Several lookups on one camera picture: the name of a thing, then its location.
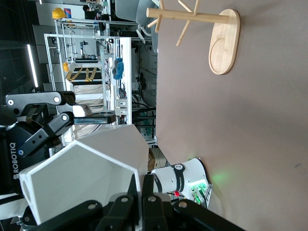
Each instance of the table surface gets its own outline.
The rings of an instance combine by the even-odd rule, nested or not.
[[[194,0],[186,0],[194,8]],[[184,10],[176,0],[168,10]],[[158,146],[171,164],[201,157],[210,209],[247,230],[308,227],[308,1],[201,1],[200,13],[241,17],[233,68],[217,76],[213,24],[163,19],[159,30]]]

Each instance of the bolt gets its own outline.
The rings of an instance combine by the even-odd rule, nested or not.
[[[187,207],[186,202],[184,202],[184,201],[180,202],[180,203],[179,203],[179,207],[180,207],[180,208],[186,208],[186,207]]]
[[[95,207],[96,207],[95,204],[91,204],[91,205],[88,206],[88,209],[94,209]]]
[[[156,197],[150,196],[150,197],[148,198],[148,201],[149,201],[149,202],[154,202],[154,201],[156,201]]]
[[[12,106],[14,104],[13,100],[8,100],[8,105]]]
[[[128,201],[128,198],[127,198],[127,197],[123,197],[123,198],[121,199],[121,201],[122,201],[122,202],[126,202],[126,201]]]
[[[56,103],[60,102],[59,97],[54,97],[53,101],[55,101]]]

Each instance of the fluorescent light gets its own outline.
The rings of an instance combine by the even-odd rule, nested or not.
[[[38,85],[37,73],[35,72],[35,68],[34,68],[34,62],[33,62],[31,47],[30,47],[29,44],[27,46],[28,46],[29,59],[30,59],[30,63],[31,63],[32,75],[33,75],[33,79],[34,79],[34,85],[37,88],[39,85]]]

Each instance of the yellow helmet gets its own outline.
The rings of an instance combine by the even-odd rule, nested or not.
[[[52,18],[53,19],[66,18],[66,14],[61,8],[54,8],[52,11]]]
[[[69,71],[67,62],[63,63],[62,66],[63,66],[63,70],[64,70],[65,72],[68,72],[68,71]]]

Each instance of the chair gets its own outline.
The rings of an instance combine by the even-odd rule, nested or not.
[[[156,5],[152,0],[115,0],[115,13],[118,18],[136,22],[138,26],[138,36],[144,41],[141,30],[152,37],[153,51],[157,53],[158,34],[155,33],[155,26],[151,27],[151,34],[145,31],[144,26],[149,24],[153,19],[146,16],[147,8],[155,8]]]

